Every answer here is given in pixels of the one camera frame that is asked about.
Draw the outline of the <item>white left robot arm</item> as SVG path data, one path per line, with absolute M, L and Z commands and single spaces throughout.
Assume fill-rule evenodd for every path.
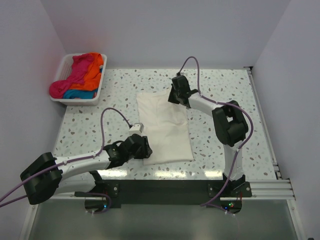
M 20 174 L 20 179 L 29 203 L 37 205 L 58 192 L 75 192 L 76 187 L 68 181 L 72 177 L 79 176 L 84 183 L 82 174 L 120 167 L 131 159 L 148 159 L 152 153 L 148 137 L 133 134 L 91 155 L 69 158 L 43 153 Z

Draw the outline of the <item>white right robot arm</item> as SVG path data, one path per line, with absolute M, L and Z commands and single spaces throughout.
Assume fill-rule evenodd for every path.
M 183 75 L 172 78 L 168 101 L 189 109 L 198 110 L 212 117 L 217 139 L 223 145 L 225 167 L 223 171 L 223 192 L 235 196 L 246 181 L 242 164 L 242 146 L 249 126 L 244 111 L 237 101 L 216 103 L 205 98 L 197 89 L 191 89 Z

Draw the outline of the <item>white t-shirt red print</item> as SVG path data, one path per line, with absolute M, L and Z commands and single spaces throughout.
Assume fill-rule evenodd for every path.
M 194 159 L 186 108 L 168 102 L 170 90 L 136 94 L 139 121 L 144 125 L 152 154 L 145 166 L 187 162 Z

